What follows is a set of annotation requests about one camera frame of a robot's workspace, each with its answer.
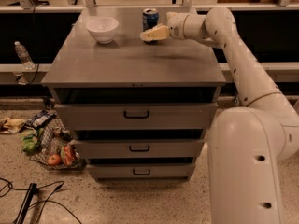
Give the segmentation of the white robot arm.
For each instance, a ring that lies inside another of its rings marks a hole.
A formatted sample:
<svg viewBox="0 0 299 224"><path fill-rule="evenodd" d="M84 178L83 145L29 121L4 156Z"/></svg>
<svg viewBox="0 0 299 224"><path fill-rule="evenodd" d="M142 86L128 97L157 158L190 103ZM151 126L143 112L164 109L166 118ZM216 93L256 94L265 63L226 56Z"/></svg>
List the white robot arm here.
<svg viewBox="0 0 299 224"><path fill-rule="evenodd" d="M222 111L209 129L212 224L285 224L277 163L299 150L299 115L241 39L232 12L170 12L140 37L219 48L230 68L242 105Z"/></svg>

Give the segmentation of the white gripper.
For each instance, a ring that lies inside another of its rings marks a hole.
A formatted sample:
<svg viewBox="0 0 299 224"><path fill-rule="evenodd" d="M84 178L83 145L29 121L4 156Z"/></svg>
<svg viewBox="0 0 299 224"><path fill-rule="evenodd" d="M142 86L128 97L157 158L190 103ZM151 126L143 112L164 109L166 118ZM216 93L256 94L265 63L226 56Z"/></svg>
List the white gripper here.
<svg viewBox="0 0 299 224"><path fill-rule="evenodd" d="M174 39L184 40L184 25L188 13L168 12L166 14L167 26L158 24L140 34L140 38L145 42L165 40L169 35Z"/></svg>

